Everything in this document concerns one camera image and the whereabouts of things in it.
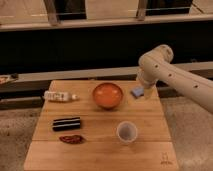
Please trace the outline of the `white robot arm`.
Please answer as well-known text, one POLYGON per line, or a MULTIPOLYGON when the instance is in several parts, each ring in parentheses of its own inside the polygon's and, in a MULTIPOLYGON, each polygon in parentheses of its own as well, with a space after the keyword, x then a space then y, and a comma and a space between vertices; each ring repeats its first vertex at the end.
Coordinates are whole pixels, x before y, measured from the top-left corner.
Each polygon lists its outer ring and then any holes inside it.
POLYGON ((166 44, 143 54, 137 79, 147 94, 160 80, 213 114, 213 81, 171 64, 173 50, 166 44))

